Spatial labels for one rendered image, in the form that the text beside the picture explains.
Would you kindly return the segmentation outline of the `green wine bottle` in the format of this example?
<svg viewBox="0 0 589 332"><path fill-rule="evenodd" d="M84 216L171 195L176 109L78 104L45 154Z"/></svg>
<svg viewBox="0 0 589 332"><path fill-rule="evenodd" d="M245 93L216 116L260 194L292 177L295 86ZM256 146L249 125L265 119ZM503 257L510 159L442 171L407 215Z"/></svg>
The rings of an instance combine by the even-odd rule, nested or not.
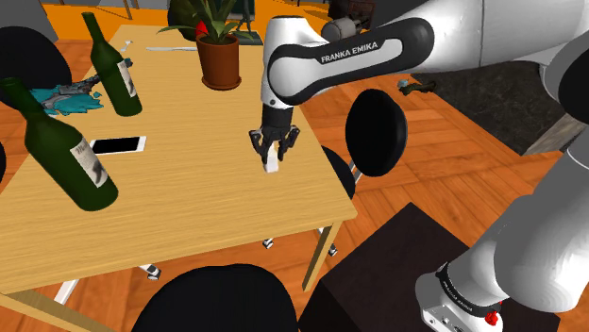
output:
<svg viewBox="0 0 589 332"><path fill-rule="evenodd" d="M117 187L77 129L49 116L20 79L0 79L0 90L25 118L29 154L79 208L97 211L115 202Z"/></svg>
<svg viewBox="0 0 589 332"><path fill-rule="evenodd" d="M94 14L83 12L82 17L93 40L91 62L115 112L125 117L141 113L143 107L125 60L105 40Z"/></svg>

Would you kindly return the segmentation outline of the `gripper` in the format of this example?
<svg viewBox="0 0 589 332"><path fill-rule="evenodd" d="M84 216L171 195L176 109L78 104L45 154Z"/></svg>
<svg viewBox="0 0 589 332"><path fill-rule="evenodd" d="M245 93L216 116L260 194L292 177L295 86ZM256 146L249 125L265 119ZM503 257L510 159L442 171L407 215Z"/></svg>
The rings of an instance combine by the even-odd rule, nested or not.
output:
<svg viewBox="0 0 589 332"><path fill-rule="evenodd" d="M263 164L267 163L268 151L274 141L278 141L279 161L282 161L288 149L295 145L300 130L291 124L293 110L262 105L261 128L250 130L248 135Z"/></svg>

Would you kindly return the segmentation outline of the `black office chair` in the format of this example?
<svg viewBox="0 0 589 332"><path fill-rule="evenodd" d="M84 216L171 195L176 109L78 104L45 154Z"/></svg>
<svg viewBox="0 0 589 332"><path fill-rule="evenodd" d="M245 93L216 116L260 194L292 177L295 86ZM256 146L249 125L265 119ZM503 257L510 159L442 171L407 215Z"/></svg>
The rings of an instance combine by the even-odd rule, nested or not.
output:
<svg viewBox="0 0 589 332"><path fill-rule="evenodd" d="M0 28L0 79L20 78L28 89L70 85L72 74L59 49L42 33L23 26Z"/></svg>
<svg viewBox="0 0 589 332"><path fill-rule="evenodd" d="M262 267L193 269L149 300L131 332L299 332L291 296Z"/></svg>
<svg viewBox="0 0 589 332"><path fill-rule="evenodd" d="M323 152L352 198L362 176L383 176L396 166L407 140L407 119L401 107L385 91L368 89L357 96L346 117L345 145L350 161L345 162L327 147Z"/></svg>

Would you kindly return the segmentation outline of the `green plant in brown pot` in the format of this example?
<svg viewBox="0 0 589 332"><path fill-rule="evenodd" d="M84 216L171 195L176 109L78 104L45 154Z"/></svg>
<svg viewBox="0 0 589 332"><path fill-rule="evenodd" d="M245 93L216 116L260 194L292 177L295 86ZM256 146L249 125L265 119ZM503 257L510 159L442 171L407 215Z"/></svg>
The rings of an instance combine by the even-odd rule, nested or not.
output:
<svg viewBox="0 0 589 332"><path fill-rule="evenodd" d="M253 40L247 0L239 23L228 22L238 0L171 0L169 14L175 20L160 32L191 30L202 69L202 82L212 90L228 91L238 87L239 38Z"/></svg>

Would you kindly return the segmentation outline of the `teal and grey crumpled object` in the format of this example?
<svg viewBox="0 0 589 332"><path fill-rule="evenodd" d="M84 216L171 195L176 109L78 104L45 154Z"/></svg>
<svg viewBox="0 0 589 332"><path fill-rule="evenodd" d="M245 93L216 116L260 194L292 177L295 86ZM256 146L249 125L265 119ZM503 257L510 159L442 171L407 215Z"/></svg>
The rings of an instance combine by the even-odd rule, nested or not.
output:
<svg viewBox="0 0 589 332"><path fill-rule="evenodd" d="M121 116L133 116L142 111L135 87L128 73L128 68L132 65L133 61L130 58L125 58L118 64L128 90L128 97L120 96L116 103L115 110ZM93 91L93 87L100 81L100 76L94 75L70 85L57 85L52 89L37 88L29 91L48 115L52 117L56 117L58 114L67 116L72 113L87 113L90 109L103 107L100 103L101 93Z"/></svg>

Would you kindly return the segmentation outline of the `white phone with black screen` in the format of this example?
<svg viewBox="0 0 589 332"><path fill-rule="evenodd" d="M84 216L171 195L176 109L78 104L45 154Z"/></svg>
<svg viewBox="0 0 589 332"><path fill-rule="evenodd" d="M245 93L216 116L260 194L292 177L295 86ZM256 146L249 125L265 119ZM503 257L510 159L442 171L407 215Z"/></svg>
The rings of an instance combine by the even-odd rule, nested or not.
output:
<svg viewBox="0 0 589 332"><path fill-rule="evenodd" d="M97 155L113 155L142 152L146 136L92 140L90 147Z"/></svg>

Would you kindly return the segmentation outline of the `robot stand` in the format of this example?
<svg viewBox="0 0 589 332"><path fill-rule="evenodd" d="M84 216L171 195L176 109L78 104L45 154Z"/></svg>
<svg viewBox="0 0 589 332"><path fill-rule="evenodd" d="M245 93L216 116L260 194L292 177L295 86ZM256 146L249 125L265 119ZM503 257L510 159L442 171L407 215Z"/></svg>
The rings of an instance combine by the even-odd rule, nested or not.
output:
<svg viewBox="0 0 589 332"><path fill-rule="evenodd" d="M409 203L323 276L298 321L300 332L467 332L424 323L415 281L466 245Z"/></svg>

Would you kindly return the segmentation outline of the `small green floor object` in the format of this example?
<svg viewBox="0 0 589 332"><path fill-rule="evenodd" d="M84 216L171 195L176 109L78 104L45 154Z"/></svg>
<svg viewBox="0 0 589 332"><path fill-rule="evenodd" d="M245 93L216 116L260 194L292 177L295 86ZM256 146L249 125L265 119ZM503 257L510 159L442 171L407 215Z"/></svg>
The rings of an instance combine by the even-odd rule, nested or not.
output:
<svg viewBox="0 0 589 332"><path fill-rule="evenodd" d="M420 83L409 83L407 79L401 79L397 83L397 87L400 92L402 92L405 96L409 95L412 91L421 91L421 92L433 92L436 88L436 82L431 81L427 84L420 84Z"/></svg>

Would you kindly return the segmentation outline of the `light wooden table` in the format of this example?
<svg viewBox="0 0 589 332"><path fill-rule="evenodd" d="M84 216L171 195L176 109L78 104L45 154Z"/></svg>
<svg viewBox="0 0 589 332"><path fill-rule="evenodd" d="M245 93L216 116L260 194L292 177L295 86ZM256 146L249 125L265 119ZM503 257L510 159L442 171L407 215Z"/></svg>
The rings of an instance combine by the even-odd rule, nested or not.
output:
<svg viewBox="0 0 589 332"><path fill-rule="evenodd" d="M153 25L123 25L143 110L117 115L111 105L67 117L88 139L146 136L138 153L104 155L116 202L79 209L8 140L8 180L0 192L0 308L78 332L113 332L40 294L40 288L147 263L258 242L318 227L324 234L303 280L309 290L339 226L357 212L300 111L296 144L279 170L265 172L248 132L260 125L262 51L240 52L242 84L212 91L196 54L145 47L187 46Z"/></svg>

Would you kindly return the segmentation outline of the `dark grey rug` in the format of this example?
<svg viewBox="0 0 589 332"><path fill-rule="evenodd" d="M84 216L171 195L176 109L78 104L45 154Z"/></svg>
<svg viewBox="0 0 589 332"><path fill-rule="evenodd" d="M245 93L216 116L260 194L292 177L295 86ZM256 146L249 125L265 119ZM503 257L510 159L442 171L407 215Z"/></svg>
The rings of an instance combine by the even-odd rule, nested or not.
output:
<svg viewBox="0 0 589 332"><path fill-rule="evenodd" d="M412 77L435 82L436 95L520 156L563 151L585 128L548 95L535 62Z"/></svg>

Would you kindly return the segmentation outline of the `small white block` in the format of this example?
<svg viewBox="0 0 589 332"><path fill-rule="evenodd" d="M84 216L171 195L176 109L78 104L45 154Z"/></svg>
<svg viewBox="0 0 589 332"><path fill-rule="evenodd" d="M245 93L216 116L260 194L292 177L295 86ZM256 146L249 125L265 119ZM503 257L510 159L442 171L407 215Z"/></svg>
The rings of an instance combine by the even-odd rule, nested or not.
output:
<svg viewBox="0 0 589 332"><path fill-rule="evenodd" d="M273 141L267 151L267 159L263 164L264 171L268 174L275 173L278 171L278 151L276 148L276 142Z"/></svg>

